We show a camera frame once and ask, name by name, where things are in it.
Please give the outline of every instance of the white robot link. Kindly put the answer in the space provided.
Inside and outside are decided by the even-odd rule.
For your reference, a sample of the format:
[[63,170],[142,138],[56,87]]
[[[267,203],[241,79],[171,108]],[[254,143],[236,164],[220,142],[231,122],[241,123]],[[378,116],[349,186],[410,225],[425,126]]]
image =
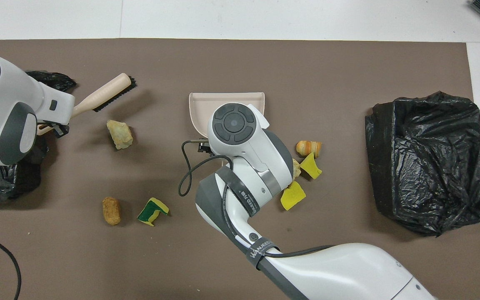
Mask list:
[[252,105],[229,103],[208,122],[208,143],[229,164],[203,179],[196,208],[291,299],[433,300],[397,260],[364,243],[284,254],[247,222],[292,182],[292,157]]
[[68,125],[74,102],[74,96],[34,80],[0,57],[0,165],[17,163],[29,152],[37,123],[58,130]]

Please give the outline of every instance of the black plastic bag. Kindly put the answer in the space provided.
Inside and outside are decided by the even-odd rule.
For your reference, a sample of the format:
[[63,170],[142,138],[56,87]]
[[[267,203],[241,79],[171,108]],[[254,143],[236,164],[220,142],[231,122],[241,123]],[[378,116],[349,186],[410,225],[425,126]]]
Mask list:
[[366,116],[377,210],[423,235],[480,222],[480,112],[442,92],[377,104]]
[[[76,85],[70,77],[56,72],[28,71],[27,75],[59,91]],[[40,185],[40,164],[49,148],[44,137],[37,137],[31,151],[17,164],[0,165],[0,202],[16,199]]]

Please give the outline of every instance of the black brush bristles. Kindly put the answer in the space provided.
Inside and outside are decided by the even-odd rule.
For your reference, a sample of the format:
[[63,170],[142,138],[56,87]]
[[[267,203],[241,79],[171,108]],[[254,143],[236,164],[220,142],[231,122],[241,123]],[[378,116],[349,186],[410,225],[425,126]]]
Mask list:
[[101,104],[100,106],[97,106],[96,108],[94,108],[93,110],[95,112],[99,112],[99,110],[102,110],[103,108],[105,108],[105,106],[111,104],[114,100],[118,99],[121,95],[123,95],[124,93],[127,93],[128,91],[134,89],[135,87],[137,87],[137,82],[135,81],[134,78],[132,78],[131,76],[129,76],[129,78],[131,79],[131,85],[129,85],[128,87],[126,87],[125,89],[123,89],[123,91],[119,92],[118,94],[116,94],[114,97],[111,97],[109,100],[105,101],[103,104]]

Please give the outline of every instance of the wooden brush handle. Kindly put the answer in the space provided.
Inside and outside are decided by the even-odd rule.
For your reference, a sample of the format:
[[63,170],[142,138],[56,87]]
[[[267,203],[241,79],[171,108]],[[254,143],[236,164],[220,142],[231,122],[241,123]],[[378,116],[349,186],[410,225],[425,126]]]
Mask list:
[[[118,95],[121,91],[126,89],[131,85],[131,78],[127,76],[127,74],[122,73],[116,76],[111,81],[107,82],[105,85],[88,95],[88,97],[84,98],[79,104],[74,107],[72,112],[72,118],[82,114],[83,112],[87,112],[88,110],[93,110],[100,106],[101,104],[105,103],[106,101],[110,100],[115,95]],[[45,126],[45,125],[38,125],[36,129],[37,135],[43,135],[51,131],[53,127]]]

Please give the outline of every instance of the brush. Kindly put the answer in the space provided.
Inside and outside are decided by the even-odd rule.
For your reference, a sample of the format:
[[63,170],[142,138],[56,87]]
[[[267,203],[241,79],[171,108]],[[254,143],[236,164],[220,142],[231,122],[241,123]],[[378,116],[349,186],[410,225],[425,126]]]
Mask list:
[[[134,89],[136,86],[137,84],[134,78],[125,73],[119,74],[77,104],[73,109],[71,118],[89,110],[99,112],[99,110],[102,110],[105,106],[109,105],[129,90]],[[53,127],[49,125],[38,125],[36,134],[43,135],[52,129]]]

